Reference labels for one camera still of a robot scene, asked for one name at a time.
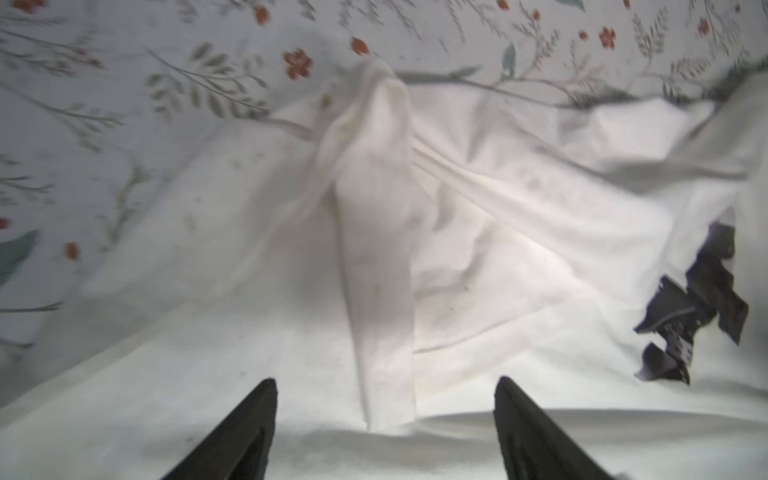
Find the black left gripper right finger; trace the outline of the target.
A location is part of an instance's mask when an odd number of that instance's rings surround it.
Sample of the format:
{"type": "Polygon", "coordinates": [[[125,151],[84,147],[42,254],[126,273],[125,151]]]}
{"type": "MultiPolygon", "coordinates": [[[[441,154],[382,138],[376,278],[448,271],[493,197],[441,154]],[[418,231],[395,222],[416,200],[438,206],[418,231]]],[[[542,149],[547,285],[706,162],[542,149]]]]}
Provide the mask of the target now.
{"type": "Polygon", "coordinates": [[[513,380],[499,379],[494,421],[509,480],[610,480],[611,476],[513,380]]]}

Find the white printed t shirt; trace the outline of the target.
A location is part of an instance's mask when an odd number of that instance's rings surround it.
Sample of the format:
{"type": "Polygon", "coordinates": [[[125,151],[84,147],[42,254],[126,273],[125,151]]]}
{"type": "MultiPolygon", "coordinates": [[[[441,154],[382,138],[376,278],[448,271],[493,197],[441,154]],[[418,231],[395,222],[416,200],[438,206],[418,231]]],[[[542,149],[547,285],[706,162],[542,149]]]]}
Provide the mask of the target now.
{"type": "Polygon", "coordinates": [[[558,108],[368,61],[186,165],[1,383],[5,479],[159,479],[261,381],[271,479],[767,475],[767,76],[558,108]]]}

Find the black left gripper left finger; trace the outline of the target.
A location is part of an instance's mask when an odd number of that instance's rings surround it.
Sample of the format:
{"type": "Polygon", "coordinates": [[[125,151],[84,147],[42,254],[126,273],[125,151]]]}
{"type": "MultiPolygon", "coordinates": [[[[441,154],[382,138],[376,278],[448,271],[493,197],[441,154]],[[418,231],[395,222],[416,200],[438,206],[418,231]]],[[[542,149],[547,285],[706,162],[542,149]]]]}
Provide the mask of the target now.
{"type": "Polygon", "coordinates": [[[262,480],[272,446],[278,390],[276,381],[261,381],[164,480],[262,480]]]}

